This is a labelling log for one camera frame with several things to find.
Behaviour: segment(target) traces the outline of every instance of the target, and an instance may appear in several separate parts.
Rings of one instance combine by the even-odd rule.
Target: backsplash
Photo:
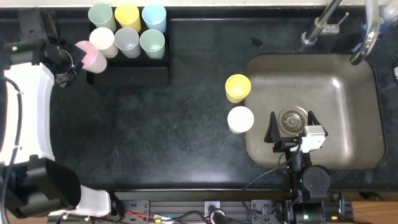
[[[391,0],[379,0],[386,5]],[[134,2],[138,6],[163,4],[165,6],[322,6],[331,0],[0,0],[0,7],[86,7],[99,2],[112,6]],[[341,6],[363,5],[364,0],[343,0]]]

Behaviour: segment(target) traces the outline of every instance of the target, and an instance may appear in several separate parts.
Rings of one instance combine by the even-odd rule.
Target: drain strainer
[[[295,135],[305,126],[307,112],[298,106],[284,109],[279,115],[279,126],[289,135]]]

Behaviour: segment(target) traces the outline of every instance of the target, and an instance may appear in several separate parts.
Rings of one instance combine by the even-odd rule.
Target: chrome faucet
[[[318,40],[323,28],[327,26],[327,21],[333,12],[336,10],[341,0],[332,0],[326,7],[322,15],[315,19],[313,25],[308,32],[302,34],[302,42],[307,45],[312,45]],[[378,0],[365,0],[366,8],[366,36],[363,43],[356,49],[349,62],[357,65],[368,56],[372,50],[374,43],[376,43],[377,36],[379,35],[379,3]]]

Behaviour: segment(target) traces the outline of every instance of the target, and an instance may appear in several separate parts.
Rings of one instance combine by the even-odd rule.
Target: stainless steel sink
[[[264,167],[278,165],[279,153],[264,142],[272,111],[282,136],[302,132],[312,110],[328,131],[313,164],[332,169],[365,169],[385,153],[376,82],[371,66],[354,66],[350,55],[262,55],[245,71],[252,89],[244,104],[254,114],[246,149]]]

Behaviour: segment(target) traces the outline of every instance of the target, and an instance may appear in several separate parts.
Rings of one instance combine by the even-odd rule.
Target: faucet handle
[[[343,18],[337,24],[327,24],[321,31],[320,35],[336,35],[340,31],[340,24],[348,17],[349,13],[346,12]]]

